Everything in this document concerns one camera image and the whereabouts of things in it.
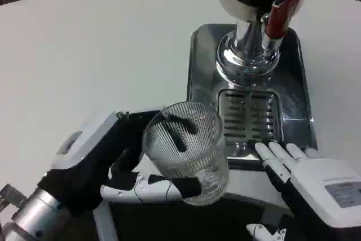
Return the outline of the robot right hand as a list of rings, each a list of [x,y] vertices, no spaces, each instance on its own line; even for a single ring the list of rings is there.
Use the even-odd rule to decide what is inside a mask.
[[[360,240],[360,175],[294,143],[249,140],[306,240]]]

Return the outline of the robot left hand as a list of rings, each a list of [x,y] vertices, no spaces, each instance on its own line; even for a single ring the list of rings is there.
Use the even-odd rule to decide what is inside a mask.
[[[38,187],[72,214],[95,209],[102,201],[154,204],[201,194],[196,177],[144,177],[135,171],[143,158],[142,137],[158,110],[91,116],[59,148]]]

